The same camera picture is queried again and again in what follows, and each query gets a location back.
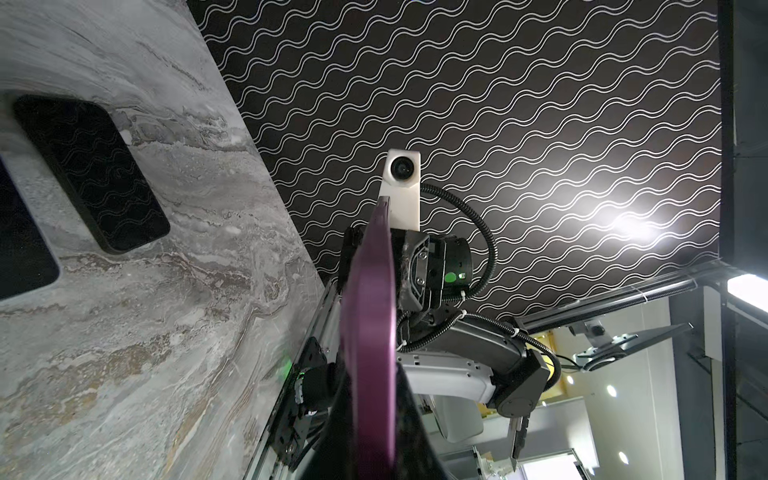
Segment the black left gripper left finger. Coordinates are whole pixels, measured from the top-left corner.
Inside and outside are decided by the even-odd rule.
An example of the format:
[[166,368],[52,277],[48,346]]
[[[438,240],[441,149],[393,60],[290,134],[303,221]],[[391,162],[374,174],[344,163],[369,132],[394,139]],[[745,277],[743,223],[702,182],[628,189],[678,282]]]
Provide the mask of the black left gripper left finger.
[[357,478],[357,446],[351,381],[346,375],[336,393],[329,419],[300,479]]

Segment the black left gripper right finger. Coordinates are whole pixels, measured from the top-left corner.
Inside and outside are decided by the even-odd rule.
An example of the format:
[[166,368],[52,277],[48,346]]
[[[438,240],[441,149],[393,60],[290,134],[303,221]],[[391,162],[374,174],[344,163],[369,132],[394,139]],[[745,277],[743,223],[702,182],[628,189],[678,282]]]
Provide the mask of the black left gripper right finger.
[[449,476],[425,431],[407,375],[396,365],[394,479],[445,480]]

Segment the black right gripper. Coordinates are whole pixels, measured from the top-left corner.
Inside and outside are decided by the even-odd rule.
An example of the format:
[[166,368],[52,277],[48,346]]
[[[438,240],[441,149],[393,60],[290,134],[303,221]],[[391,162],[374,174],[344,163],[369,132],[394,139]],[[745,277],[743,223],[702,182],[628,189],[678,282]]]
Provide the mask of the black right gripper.
[[456,235],[419,233],[391,228],[374,231],[379,249],[374,259],[388,261],[387,273],[369,260],[368,228],[361,224],[344,233],[337,272],[337,291],[371,300],[395,312],[427,312],[445,302],[474,295],[474,264],[468,240]]

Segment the black smartphone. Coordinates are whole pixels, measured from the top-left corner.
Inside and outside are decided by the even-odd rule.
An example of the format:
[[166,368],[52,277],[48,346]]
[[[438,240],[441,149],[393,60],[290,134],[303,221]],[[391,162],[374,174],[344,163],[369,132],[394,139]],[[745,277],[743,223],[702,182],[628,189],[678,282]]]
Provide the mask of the black smartphone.
[[351,381],[359,479],[389,479],[395,464],[396,293],[389,198],[365,228],[342,295],[341,343]]

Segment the light blue phone case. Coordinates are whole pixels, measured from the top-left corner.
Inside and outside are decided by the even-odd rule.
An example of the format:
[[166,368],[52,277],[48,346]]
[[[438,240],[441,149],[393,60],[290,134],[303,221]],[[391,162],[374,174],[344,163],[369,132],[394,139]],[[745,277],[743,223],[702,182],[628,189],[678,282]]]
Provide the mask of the light blue phone case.
[[48,286],[59,276],[57,261],[1,163],[1,299]]

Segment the black phone case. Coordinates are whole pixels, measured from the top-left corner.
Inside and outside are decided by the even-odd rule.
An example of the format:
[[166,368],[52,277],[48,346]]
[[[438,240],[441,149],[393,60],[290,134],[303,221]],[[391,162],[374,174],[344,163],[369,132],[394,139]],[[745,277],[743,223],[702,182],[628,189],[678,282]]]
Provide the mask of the black phone case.
[[123,254],[170,233],[149,182],[102,106],[26,94],[12,109],[104,251]]

